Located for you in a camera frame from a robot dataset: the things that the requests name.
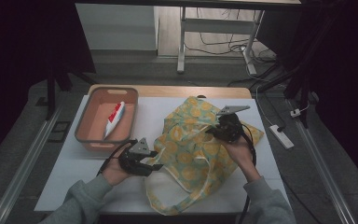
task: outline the metal frame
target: metal frame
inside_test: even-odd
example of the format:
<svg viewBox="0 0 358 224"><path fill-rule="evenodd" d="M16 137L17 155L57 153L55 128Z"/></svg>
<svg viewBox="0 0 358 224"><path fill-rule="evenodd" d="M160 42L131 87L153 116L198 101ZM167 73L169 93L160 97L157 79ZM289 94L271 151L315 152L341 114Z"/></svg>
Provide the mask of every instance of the metal frame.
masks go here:
<svg viewBox="0 0 358 224"><path fill-rule="evenodd" d="M58 116L61 114L62 107L65 104L65 100L67 98L67 94L63 93L62 97L59 99L59 104L57 109L52 114L50 120L45 120L42 124L39 132L36 135L33 143L28 149L27 154L21 162L19 169L16 174L14 174L10 184L7 187L2 199L0 201L0 223L5 223L11 209L14 206L14 203L19 198L22 188L25 185L25 182L28 179L29 174L34 168L34 164L36 163L37 158L39 157L40 152L43 149L46 141L48 140L48 135L50 134Z"/></svg>
<svg viewBox="0 0 358 224"><path fill-rule="evenodd" d="M318 4L292 4L282 2L252 2L235 0L75 0L76 3L128 5L128 6L161 6L161 7L209 7L254 10L307 11L321 8ZM330 8L332 4L323 4Z"/></svg>
<svg viewBox="0 0 358 224"><path fill-rule="evenodd" d="M289 100L286 101L286 103L291 109L294 109L292 107L292 103ZM324 183L324 187L331 196L333 205L337 210L337 214L341 219L341 222L346 224L356 223L351 209L345 201L341 190L339 189L336 181L333 178L333 175L331 174L326 162L324 161L324 157L322 156L319 148L317 147L315 141L312 138L312 135L310 134L310 131L304 128L300 119L295 119L295 122L298 128L298 132L300 133L301 138L304 140L305 146L307 147L310 157L315 164L316 170L318 171L319 176Z"/></svg>
<svg viewBox="0 0 358 224"><path fill-rule="evenodd" d="M178 52L178 74L185 72L185 32L200 32L200 33L214 33L214 34L236 34L249 35L249 42L245 47L242 47L243 58L246 61L246 66L249 74L256 75L255 66L250 56L252 45L255 41L255 36L258 31L264 10L259 11L255 17L255 21L222 21L222 20L207 20L207 19L187 19L186 8L182 7L181 11L181 25L180 25L180 43Z"/></svg>

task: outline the red and white object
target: red and white object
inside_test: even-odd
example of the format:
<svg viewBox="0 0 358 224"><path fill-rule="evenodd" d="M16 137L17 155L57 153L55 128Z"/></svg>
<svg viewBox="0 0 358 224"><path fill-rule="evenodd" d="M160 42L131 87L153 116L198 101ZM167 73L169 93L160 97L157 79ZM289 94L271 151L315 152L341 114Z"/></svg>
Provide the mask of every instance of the red and white object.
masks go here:
<svg viewBox="0 0 358 224"><path fill-rule="evenodd" d="M125 110L125 103L121 102L115 106L112 114L107 119L106 128L103 133L103 139L105 139L115 128L121 117L123 116Z"/></svg>

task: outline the human hand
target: human hand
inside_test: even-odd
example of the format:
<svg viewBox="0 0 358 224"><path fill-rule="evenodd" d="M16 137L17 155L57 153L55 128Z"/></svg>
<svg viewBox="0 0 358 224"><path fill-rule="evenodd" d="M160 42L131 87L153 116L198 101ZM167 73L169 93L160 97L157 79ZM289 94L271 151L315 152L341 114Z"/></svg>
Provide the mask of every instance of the human hand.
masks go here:
<svg viewBox="0 0 358 224"><path fill-rule="evenodd" d="M229 157L241 168L248 182L252 182L261 177L253 164L249 145L243 137L240 137L237 141L232 143L219 139L218 141L226 149Z"/></svg>
<svg viewBox="0 0 358 224"><path fill-rule="evenodd" d="M123 180L127 179L128 177L132 176L125 172L123 169L121 169L121 166L118 162L118 156L123 152L125 147L123 147L121 150L119 150L115 157L108 162L105 169L103 170L103 177L107 180L107 182L112 185L118 185Z"/></svg>

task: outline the power strip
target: power strip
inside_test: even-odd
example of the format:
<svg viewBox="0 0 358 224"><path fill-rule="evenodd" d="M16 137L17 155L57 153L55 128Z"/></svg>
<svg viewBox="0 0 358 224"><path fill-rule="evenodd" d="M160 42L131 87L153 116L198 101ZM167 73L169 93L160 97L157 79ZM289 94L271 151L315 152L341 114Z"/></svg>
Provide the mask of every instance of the power strip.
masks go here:
<svg viewBox="0 0 358 224"><path fill-rule="evenodd" d="M290 139L284 134L284 132L278 132L278 125L272 125L269 129L274 133L274 135L278 138L278 140L282 143L282 145L286 148L292 148L294 144Z"/></svg>

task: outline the metal rail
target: metal rail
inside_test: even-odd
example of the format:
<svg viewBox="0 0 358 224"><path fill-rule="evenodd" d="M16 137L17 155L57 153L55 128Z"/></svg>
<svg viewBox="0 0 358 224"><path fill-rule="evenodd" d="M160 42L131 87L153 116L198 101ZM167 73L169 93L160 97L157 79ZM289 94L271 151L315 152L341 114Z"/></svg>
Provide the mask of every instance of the metal rail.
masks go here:
<svg viewBox="0 0 358 224"><path fill-rule="evenodd" d="M290 108L293 109L290 101L286 101L289 104ZM354 224L356 223L351 209L348 207L348 204L345 201L345 198L342 195L341 190L339 189L336 181L334 180L332 174L330 173L329 168L324 161L324 158L319 151L315 141L310 134L310 131L304 128L302 122L299 119L295 119L296 126L298 128L299 133L301 134L302 139L307 147L308 152L315 164L315 167L324 183L324 187L327 192L330 194L333 205L337 210L337 214L341 219L342 223L346 224Z"/></svg>
<svg viewBox="0 0 358 224"><path fill-rule="evenodd" d="M45 120L42 124L42 127L39 129L39 132L36 135L33 143L28 149L27 154L25 155L22 163L11 180L10 184L7 187L2 199L0 201L0 223L5 223L11 209L14 206L14 203L17 201L22 188L25 185L25 182L28 179L29 174L34 168L34 164L39 157L40 152L42 151L43 146L48 140L48 135L50 134L54 123L56 122L58 116L61 114L62 106L65 103L67 98L66 92L63 92L58 100L58 106L54 114L51 116L50 120Z"/></svg>

